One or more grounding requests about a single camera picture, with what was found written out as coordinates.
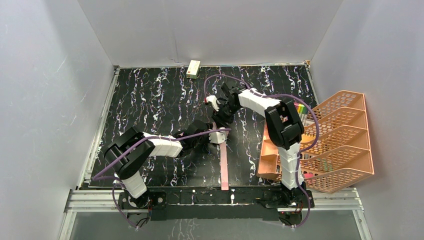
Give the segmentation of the pink and black folding umbrella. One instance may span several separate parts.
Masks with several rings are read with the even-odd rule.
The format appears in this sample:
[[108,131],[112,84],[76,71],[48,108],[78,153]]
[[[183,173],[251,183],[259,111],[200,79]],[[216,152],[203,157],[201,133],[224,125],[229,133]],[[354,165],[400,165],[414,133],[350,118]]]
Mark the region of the pink and black folding umbrella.
[[227,160],[227,142],[218,144],[220,151],[220,184],[222,191],[229,190],[229,174],[228,174],[228,160]]

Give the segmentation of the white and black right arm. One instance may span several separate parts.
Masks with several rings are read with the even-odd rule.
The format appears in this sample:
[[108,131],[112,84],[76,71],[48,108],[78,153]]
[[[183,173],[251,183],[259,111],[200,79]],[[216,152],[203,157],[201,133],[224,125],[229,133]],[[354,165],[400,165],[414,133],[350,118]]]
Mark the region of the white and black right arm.
[[250,109],[265,118],[268,138],[277,148],[279,167],[281,170],[280,183],[282,198],[287,204],[296,200],[311,208],[311,199],[306,191],[304,177],[300,167],[302,135],[304,125],[296,110],[296,97],[284,102],[274,95],[259,93],[255,88],[228,86],[221,87],[225,98],[208,95],[206,104],[213,107],[212,119],[218,127],[228,127],[234,120],[235,113],[241,108]]

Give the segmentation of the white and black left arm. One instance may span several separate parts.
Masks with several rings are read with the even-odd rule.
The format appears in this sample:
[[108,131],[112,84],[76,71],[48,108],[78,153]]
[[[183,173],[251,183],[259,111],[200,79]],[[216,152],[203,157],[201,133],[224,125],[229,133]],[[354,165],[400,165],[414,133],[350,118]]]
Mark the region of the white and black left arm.
[[193,121],[187,129],[171,135],[154,135],[133,126],[114,140],[103,152],[123,184],[125,199],[134,208],[144,208],[150,199],[149,190],[141,174],[142,165],[150,157],[180,158],[203,144],[221,144],[226,134],[213,129],[213,124]]

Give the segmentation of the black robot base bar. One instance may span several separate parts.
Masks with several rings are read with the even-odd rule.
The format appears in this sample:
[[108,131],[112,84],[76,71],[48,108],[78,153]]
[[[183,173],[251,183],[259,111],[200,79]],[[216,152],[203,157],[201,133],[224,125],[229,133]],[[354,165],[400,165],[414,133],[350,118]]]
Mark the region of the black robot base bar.
[[153,220],[262,219],[277,221],[296,202],[280,186],[151,187]]

